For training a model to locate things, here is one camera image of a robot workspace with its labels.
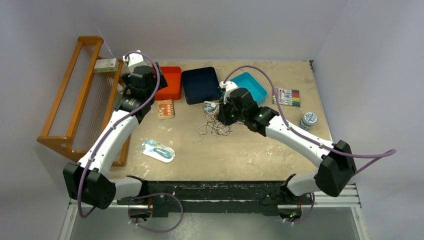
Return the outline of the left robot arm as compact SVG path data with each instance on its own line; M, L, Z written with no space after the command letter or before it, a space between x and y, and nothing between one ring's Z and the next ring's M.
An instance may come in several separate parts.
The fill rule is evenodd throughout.
M84 218L87 214L83 213L82 204L104 210L122 198L130 198L138 205L149 199L149 191L140 178L109 179L108 175L124 143L150 111L157 91L168 84L156 62L152 67L138 66L121 78L126 87L103 132L77 163L68 163L63 169L69 197L76 201Z

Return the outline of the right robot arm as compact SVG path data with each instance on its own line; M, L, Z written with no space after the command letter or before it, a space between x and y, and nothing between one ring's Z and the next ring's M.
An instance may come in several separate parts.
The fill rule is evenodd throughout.
M285 144L316 166L315 171L293 174L284 181L280 196L288 204L319 191L338 197L357 172L348 143L322 139L283 120L276 110L258 106L244 87L225 90L217 119L226 126L243 123L250 131Z

